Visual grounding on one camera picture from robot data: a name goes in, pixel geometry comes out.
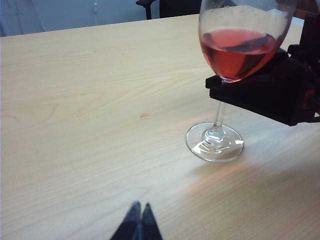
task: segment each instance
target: glass stem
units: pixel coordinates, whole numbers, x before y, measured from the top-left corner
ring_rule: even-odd
[[[204,132],[202,135],[203,140],[211,145],[219,147],[225,137],[225,133],[222,129],[222,121],[224,118],[226,105],[224,102],[219,102],[218,111],[216,113],[213,126]]]
[[[213,126],[211,128],[211,132],[213,133],[222,133],[222,122],[224,119],[226,104],[222,101],[219,102],[218,111],[215,116],[215,121],[213,123]]]

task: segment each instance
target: chair backrest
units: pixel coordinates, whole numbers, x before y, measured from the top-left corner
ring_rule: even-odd
[[[159,0],[160,18],[198,14],[201,0]]]

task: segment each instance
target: wine glass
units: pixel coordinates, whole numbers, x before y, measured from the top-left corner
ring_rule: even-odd
[[[202,0],[199,41],[203,55],[220,76],[232,84],[264,66],[282,44],[295,11],[296,0]],[[192,126],[188,148],[211,162],[235,160],[244,148],[242,137],[223,125],[224,103],[213,122]]]

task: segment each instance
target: glass base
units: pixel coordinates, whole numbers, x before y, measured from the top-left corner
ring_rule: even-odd
[[[186,133],[186,145],[195,155],[210,162],[236,160],[244,149],[242,137],[232,128],[222,125],[222,135],[211,133],[208,138],[213,124],[206,122],[192,126]]]

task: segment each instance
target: light wood tabletop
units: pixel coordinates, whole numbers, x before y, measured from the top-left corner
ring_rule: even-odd
[[[244,151],[201,160],[212,75],[198,15],[1,38],[1,239],[108,240],[134,200],[165,240],[320,239],[320,124],[228,105]]]

